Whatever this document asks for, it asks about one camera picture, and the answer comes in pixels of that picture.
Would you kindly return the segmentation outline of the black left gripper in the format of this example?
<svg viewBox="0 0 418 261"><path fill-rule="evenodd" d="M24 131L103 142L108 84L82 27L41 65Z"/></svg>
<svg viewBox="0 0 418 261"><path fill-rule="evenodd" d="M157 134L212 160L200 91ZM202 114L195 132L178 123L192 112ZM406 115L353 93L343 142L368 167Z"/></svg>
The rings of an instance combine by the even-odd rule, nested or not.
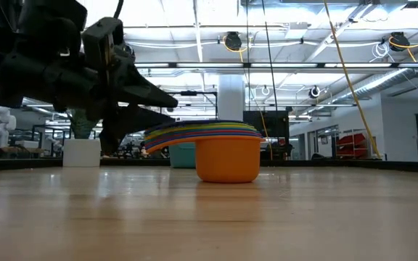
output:
<svg viewBox="0 0 418 261"><path fill-rule="evenodd" d="M97 78L94 84L80 88L69 116L77 139L88 139L97 123L102 123L99 139L103 152L116 152L127 134L175 121L168 115L135 107L135 104L155 107L177 107L179 104L139 73L134 65L132 48L117 47L115 54L112 67L123 75L115 76L113 83L103 83Z"/></svg>

